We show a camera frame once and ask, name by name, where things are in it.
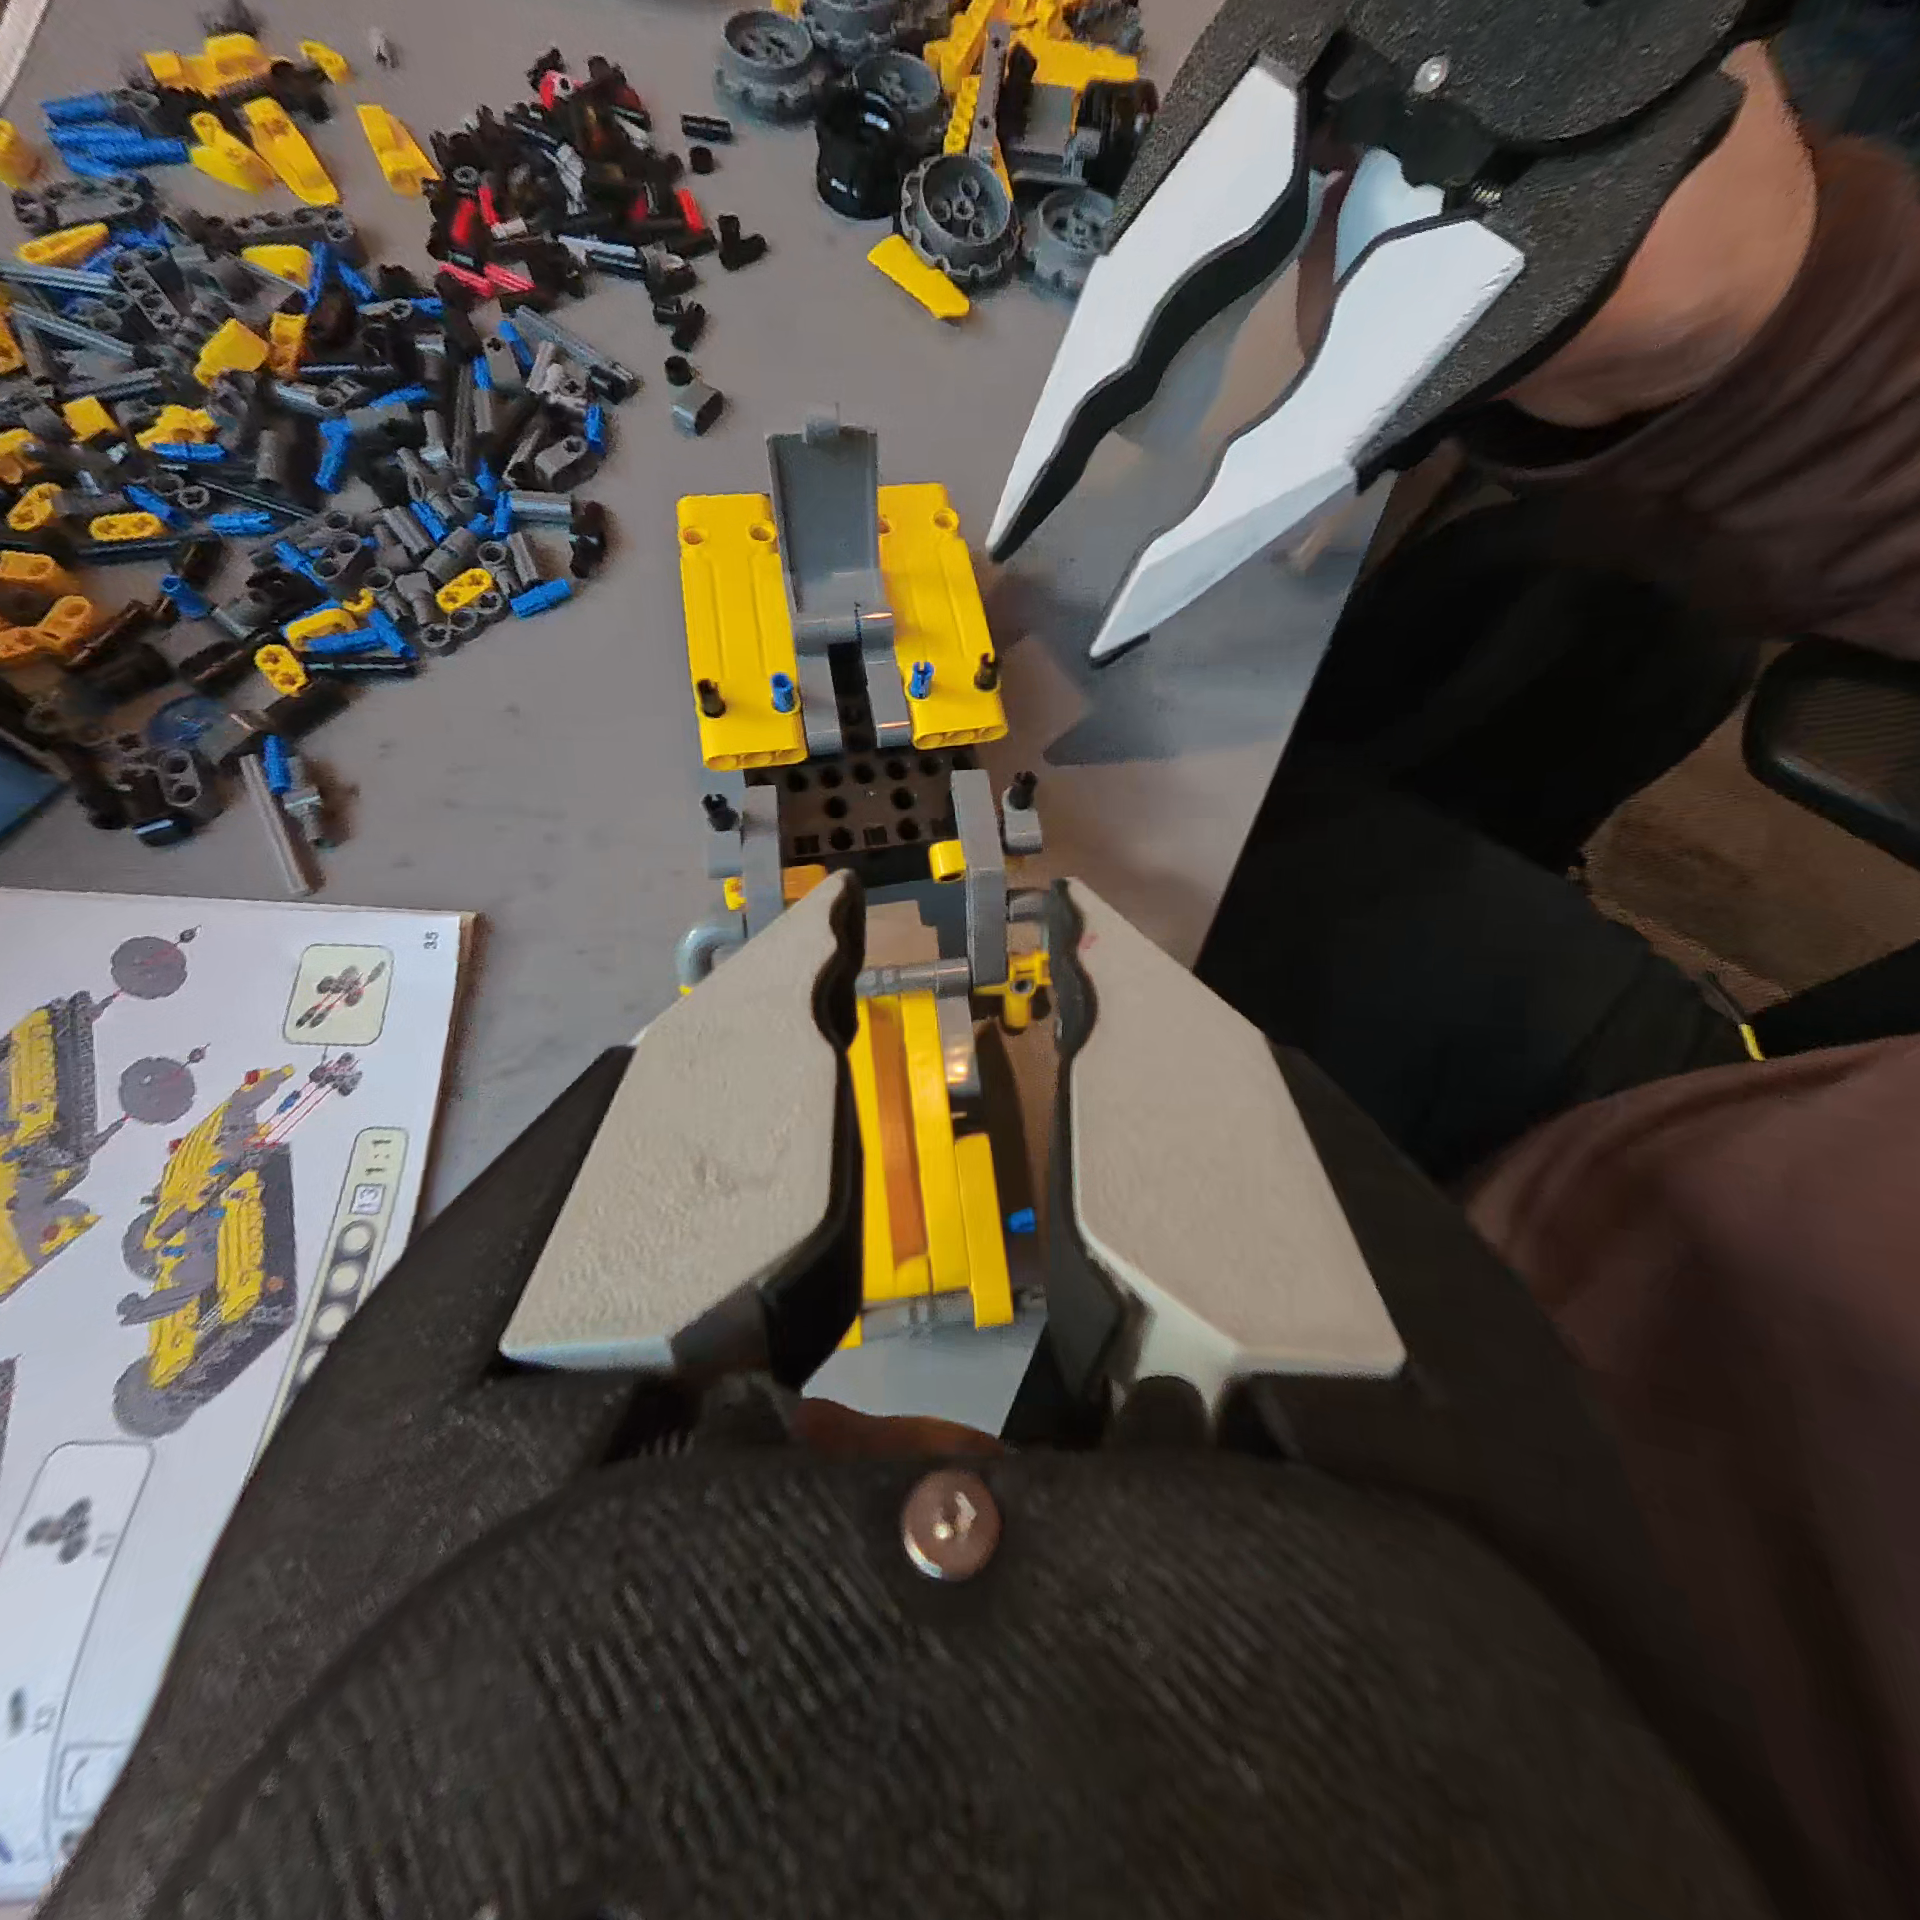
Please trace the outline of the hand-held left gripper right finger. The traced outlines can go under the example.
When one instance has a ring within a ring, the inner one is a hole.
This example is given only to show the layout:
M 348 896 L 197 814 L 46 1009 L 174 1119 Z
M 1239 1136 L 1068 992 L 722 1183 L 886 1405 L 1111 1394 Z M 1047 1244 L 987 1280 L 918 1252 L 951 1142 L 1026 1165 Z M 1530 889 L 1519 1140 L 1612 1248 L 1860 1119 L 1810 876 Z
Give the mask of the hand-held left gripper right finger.
M 1394 1380 L 1409 1351 L 1260 1026 L 1081 879 L 1047 896 L 1058 1082 L 1047 1344 L 1094 1408 L 1260 1378 Z

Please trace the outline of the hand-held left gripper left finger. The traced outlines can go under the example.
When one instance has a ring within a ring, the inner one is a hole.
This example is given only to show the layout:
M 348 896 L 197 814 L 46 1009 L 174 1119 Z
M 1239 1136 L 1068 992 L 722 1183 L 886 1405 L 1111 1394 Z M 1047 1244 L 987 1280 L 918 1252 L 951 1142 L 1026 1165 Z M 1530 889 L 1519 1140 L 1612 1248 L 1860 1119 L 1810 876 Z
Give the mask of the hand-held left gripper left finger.
M 630 1044 L 503 1360 L 806 1384 L 859 1305 L 849 1054 L 867 898 L 830 872 Z

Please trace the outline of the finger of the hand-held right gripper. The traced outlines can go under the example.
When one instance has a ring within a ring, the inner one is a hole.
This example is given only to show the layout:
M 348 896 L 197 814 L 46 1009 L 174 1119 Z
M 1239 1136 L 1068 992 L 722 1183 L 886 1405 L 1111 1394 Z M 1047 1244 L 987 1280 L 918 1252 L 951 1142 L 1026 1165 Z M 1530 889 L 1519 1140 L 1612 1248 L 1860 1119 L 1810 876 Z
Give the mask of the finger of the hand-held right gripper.
M 1243 561 L 1359 492 L 1378 429 L 1441 369 L 1525 255 L 1478 222 L 1373 239 L 1337 285 L 1327 326 L 1282 400 L 1219 454 L 1204 493 L 1130 566 L 1089 656 L 1127 652 Z
M 1113 213 L 1047 367 L 991 516 L 1007 560 L 1068 497 L 1100 445 L 1159 391 L 1196 330 L 1281 273 L 1305 237 L 1313 176 L 1301 92 L 1252 62 L 1167 164 Z

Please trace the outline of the yellow and grey brick module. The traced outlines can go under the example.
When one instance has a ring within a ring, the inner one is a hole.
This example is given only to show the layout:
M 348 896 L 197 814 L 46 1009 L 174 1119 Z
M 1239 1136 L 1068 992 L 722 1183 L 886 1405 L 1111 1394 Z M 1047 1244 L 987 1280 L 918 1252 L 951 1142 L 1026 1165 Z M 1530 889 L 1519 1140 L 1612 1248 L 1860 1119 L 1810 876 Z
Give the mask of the yellow and grey brick module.
M 1022 1290 L 1011 1238 L 1031 1207 L 1002 1198 L 978 1029 L 1005 1034 L 1047 1008 L 1050 959 L 1017 924 L 1038 917 L 1017 882 L 1044 850 L 1038 776 L 995 786 L 972 750 L 849 750 L 767 766 L 701 766 L 707 871 L 740 876 L 748 910 L 687 927 L 677 985 L 691 996 L 748 941 L 749 879 L 778 877 L 775 906 L 833 872 L 870 905 L 913 906 L 930 956 L 881 957 L 858 978 L 849 1070 L 861 1148 L 861 1306 L 843 1344 L 959 1325 L 1005 1328 Z M 958 837 L 969 872 L 929 877 L 929 845 Z

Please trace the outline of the instruction booklet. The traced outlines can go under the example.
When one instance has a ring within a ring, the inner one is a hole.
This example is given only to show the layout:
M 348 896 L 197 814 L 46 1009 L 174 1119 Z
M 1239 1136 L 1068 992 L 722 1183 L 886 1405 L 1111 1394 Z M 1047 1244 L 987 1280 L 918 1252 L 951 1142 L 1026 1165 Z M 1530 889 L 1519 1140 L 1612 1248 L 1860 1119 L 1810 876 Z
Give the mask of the instruction booklet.
M 31 1906 L 412 1236 L 475 913 L 7 889 L 3 932 L 3 1888 Z

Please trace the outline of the person's right forearm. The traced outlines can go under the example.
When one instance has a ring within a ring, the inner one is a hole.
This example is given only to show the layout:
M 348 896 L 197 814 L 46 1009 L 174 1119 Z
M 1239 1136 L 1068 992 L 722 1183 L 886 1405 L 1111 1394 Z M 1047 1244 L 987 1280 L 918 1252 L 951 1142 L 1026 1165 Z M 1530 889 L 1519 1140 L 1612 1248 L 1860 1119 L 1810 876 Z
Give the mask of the person's right forearm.
M 1913 168 L 1803 129 L 1763 42 L 1745 100 L 1599 313 L 1466 431 L 1594 553 L 1769 638 L 1915 658 Z

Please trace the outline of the person's brown shirt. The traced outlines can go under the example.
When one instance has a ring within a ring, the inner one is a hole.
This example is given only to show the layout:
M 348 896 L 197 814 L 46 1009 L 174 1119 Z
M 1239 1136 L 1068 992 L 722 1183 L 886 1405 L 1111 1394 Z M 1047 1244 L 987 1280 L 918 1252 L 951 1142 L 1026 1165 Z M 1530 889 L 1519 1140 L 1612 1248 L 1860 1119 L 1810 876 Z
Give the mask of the person's brown shirt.
M 1819 1914 L 1915 1914 L 1917 1041 L 1610 1095 L 1470 1216 L 1588 1370 Z

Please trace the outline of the pile of loose brick pieces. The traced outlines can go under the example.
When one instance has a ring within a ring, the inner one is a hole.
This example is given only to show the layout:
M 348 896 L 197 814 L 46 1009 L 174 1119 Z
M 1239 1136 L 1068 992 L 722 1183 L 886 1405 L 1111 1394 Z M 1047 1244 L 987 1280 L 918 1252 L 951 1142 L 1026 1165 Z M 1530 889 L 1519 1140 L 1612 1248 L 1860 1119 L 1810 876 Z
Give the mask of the pile of loose brick pieces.
M 143 847 L 247 786 L 298 889 L 331 841 L 300 735 L 607 561 L 594 485 L 642 374 L 562 308 L 642 288 L 671 397 L 701 261 L 765 254 L 692 189 L 724 113 L 675 143 L 622 63 L 546 49 L 429 140 L 353 106 L 427 215 L 417 265 L 380 261 L 309 140 L 349 85 L 227 5 L 42 100 L 42 143 L 5 118 L 5 737 Z

